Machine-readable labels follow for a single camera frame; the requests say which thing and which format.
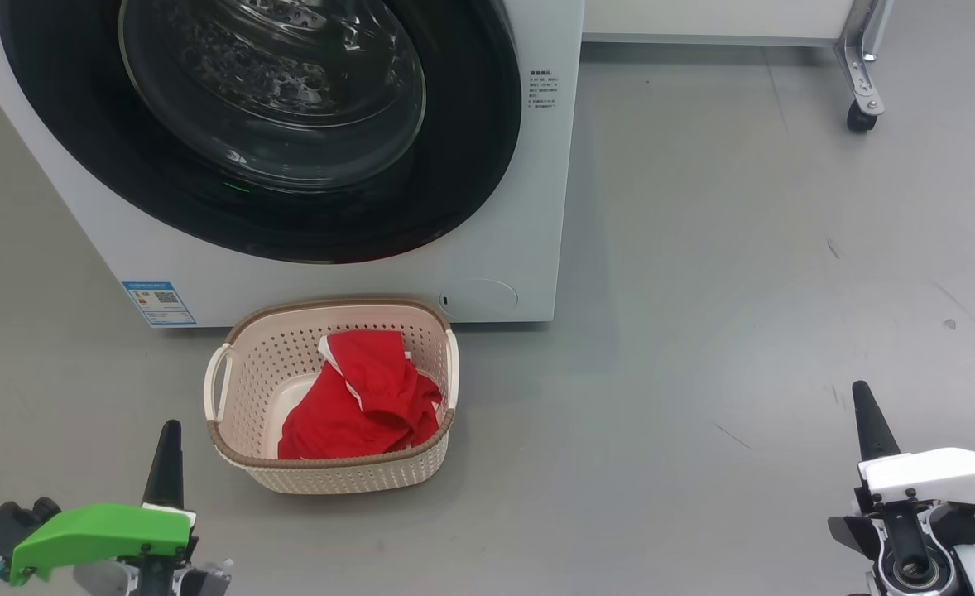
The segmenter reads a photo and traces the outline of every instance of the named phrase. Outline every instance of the washing machine door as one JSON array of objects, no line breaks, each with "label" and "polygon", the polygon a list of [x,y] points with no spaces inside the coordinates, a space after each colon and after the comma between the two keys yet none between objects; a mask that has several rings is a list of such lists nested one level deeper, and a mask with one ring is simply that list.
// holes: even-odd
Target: washing machine door
[{"label": "washing machine door", "polygon": [[483,206],[521,128],[493,0],[0,0],[23,92],[142,211],[224,248],[352,263]]}]

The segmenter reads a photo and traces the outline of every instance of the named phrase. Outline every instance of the red cloth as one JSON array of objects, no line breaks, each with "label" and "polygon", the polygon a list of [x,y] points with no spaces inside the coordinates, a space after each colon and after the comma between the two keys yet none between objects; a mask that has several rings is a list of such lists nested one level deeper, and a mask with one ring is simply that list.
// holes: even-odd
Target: red cloth
[{"label": "red cloth", "polygon": [[292,408],[279,459],[379,455],[423,444],[439,429],[439,388],[407,361],[400,332],[330,335],[319,351],[336,366],[327,362]]}]

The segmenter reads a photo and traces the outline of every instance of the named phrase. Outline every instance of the basket handle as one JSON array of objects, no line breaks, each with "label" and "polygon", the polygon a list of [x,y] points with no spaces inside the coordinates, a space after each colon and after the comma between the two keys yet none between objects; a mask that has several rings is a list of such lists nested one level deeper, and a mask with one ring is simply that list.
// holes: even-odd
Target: basket handle
[{"label": "basket handle", "polygon": [[[212,354],[211,361],[208,361],[208,370],[204,371],[204,416],[209,421],[223,421],[223,410],[226,408],[227,390],[230,388],[230,363],[233,356],[230,355],[230,344],[222,344],[219,350]],[[219,364],[226,359],[226,372],[223,373],[223,391],[219,395],[219,410],[215,410],[215,378],[219,377]]]},{"label": "basket handle", "polygon": [[447,410],[454,410],[458,406],[458,339],[454,332],[447,329],[447,363],[449,376],[447,377]]}]

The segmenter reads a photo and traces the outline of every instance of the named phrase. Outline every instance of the metal leg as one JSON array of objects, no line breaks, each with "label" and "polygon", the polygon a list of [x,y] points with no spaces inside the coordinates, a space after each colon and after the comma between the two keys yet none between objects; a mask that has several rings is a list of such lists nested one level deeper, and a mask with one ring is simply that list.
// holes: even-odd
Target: metal leg
[{"label": "metal leg", "polygon": [[855,94],[855,102],[848,110],[848,128],[852,131],[870,131],[877,117],[885,112],[885,104],[870,80],[867,63],[877,60],[892,3],[893,0],[855,0],[837,41],[837,60]]}]

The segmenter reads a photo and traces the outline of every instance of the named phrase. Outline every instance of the sticker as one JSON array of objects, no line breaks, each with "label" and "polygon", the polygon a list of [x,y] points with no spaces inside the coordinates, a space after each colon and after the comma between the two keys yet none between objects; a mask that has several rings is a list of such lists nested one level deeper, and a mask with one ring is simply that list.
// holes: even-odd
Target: sticker
[{"label": "sticker", "polygon": [[125,281],[123,287],[153,327],[197,324],[170,282]]},{"label": "sticker", "polygon": [[528,107],[547,109],[557,107],[560,79],[552,70],[533,70],[528,80]]}]

